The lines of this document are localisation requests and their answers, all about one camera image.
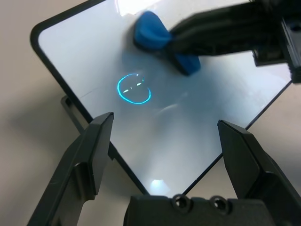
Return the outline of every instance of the screw hole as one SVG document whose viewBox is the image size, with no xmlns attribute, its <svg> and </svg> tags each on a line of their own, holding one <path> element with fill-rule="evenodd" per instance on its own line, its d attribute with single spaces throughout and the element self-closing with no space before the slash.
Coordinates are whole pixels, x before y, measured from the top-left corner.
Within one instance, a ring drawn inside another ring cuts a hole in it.
<svg viewBox="0 0 301 226">
<path fill-rule="evenodd" d="M 214 206 L 219 209 L 219 210 L 225 210 L 226 209 L 226 204 L 223 200 L 215 200 Z"/>
<path fill-rule="evenodd" d="M 291 25 L 291 30 L 293 32 L 301 32 L 301 26 L 300 26 L 300 24 L 293 24 L 293 25 Z"/>
<path fill-rule="evenodd" d="M 180 208 L 185 208 L 187 206 L 187 202 L 182 197 L 177 197 L 175 200 L 175 204 Z"/>
</svg>

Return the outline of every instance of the black plastic part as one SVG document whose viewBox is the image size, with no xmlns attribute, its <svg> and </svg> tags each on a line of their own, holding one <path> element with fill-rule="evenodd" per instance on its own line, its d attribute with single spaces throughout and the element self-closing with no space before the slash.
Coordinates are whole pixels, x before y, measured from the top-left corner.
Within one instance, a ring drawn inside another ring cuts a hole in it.
<svg viewBox="0 0 301 226">
<path fill-rule="evenodd" d="M 260 199 L 276 224 L 301 224 L 301 198 L 275 161 L 244 128 L 219 121 L 225 167 L 239 199 Z"/>
<path fill-rule="evenodd" d="M 176 25 L 169 48 L 216 56 L 252 50 L 256 66 L 288 63 L 301 82 L 301 1 L 254 0 L 197 13 Z"/>
<path fill-rule="evenodd" d="M 113 113 L 95 118 L 66 150 L 28 226 L 75 226 L 83 204 L 98 194 Z"/>
<path fill-rule="evenodd" d="M 173 205 L 175 199 L 149 195 L 131 197 L 124 226 L 275 226 L 260 200 L 225 200 L 219 196 L 211 200 L 191 198 L 189 211 L 182 213 Z"/>
<path fill-rule="evenodd" d="M 67 96 L 64 96 L 61 99 L 61 104 L 62 104 L 63 108 L 65 109 L 65 111 L 67 112 L 68 116 L 71 118 L 71 120 L 72 120 L 73 124 L 75 125 L 76 129 L 78 130 L 78 132 L 80 134 L 82 134 L 85 131 L 85 129 L 82 127 L 81 123 L 79 122 L 79 120 L 76 118 L 76 116 L 70 109 L 71 105 L 73 104 L 71 102 L 71 100 Z"/>
</svg>

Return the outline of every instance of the robotic arm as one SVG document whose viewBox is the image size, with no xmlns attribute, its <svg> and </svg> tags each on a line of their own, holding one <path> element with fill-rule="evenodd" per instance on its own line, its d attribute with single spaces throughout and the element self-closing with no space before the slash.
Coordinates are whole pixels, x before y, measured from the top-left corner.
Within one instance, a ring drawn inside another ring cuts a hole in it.
<svg viewBox="0 0 301 226">
<path fill-rule="evenodd" d="M 172 52 L 216 56 L 253 51 L 255 64 L 288 63 L 301 82 L 301 1 L 254 0 L 195 14 L 171 31 Z"/>
</svg>

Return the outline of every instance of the black stand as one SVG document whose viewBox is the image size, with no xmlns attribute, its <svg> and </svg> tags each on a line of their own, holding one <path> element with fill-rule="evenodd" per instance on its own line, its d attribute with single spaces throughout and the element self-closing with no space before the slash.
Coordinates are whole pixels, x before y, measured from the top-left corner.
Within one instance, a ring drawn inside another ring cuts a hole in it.
<svg viewBox="0 0 301 226">
<path fill-rule="evenodd" d="M 73 103 L 71 102 L 71 100 L 67 96 L 64 96 L 61 99 L 61 104 L 62 104 L 63 108 L 65 109 L 65 111 L 67 112 L 67 114 L 69 115 L 69 117 L 71 118 L 71 120 L 74 123 L 76 129 L 79 131 L 80 134 L 82 134 L 85 129 L 83 128 L 83 126 L 81 125 L 81 123 L 76 118 L 76 116 L 73 113 L 73 111 L 71 110 L 71 106 L 73 105 Z"/>
</svg>

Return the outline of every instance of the blue marker drawing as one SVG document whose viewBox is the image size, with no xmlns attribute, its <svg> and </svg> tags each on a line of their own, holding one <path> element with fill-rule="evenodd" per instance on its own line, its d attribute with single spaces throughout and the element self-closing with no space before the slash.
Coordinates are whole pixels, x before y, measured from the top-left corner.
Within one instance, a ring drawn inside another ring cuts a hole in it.
<svg viewBox="0 0 301 226">
<path fill-rule="evenodd" d="M 129 102 L 129 103 L 131 103 L 131 104 L 134 104 L 134 105 L 143 105 L 143 104 L 145 104 L 146 102 L 148 102 L 148 101 L 150 100 L 150 98 L 151 98 L 151 91 L 150 91 L 149 88 L 147 88 L 148 91 L 149 91 L 149 96 L 148 96 L 148 98 L 147 98 L 146 100 L 144 100 L 144 101 L 142 101 L 142 102 L 134 102 L 134 101 L 131 101 L 130 99 L 126 98 L 122 93 L 128 92 L 128 91 L 129 91 L 128 89 L 126 89 L 126 90 L 123 91 L 123 92 L 120 91 L 120 84 L 121 84 L 121 82 L 122 82 L 125 78 L 127 78 L 128 76 L 131 76 L 131 75 L 136 75 L 136 76 L 138 76 L 139 74 L 128 74 L 127 76 L 125 76 L 125 77 L 123 77 L 122 79 L 120 79 L 120 80 L 118 81 L 118 83 L 117 83 L 117 92 L 118 92 L 119 96 L 121 96 L 121 98 L 124 99 L 125 101 L 127 101 L 127 102 Z"/>
</svg>

